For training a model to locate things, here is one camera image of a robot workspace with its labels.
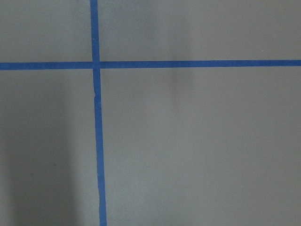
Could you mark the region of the brown paper table cover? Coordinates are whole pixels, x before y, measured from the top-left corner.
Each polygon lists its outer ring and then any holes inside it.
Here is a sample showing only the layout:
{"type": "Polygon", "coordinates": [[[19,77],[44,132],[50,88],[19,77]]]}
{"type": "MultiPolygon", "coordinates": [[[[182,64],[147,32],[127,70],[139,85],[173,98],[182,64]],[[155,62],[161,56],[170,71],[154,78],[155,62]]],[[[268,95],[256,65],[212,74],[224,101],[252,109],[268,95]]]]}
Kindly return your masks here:
{"type": "MultiPolygon", "coordinates": [[[[103,61],[301,56],[298,0],[101,0],[103,61]]],[[[110,226],[298,226],[299,67],[104,69],[110,226]]],[[[1,71],[0,223],[97,226],[93,72],[1,71]]]]}

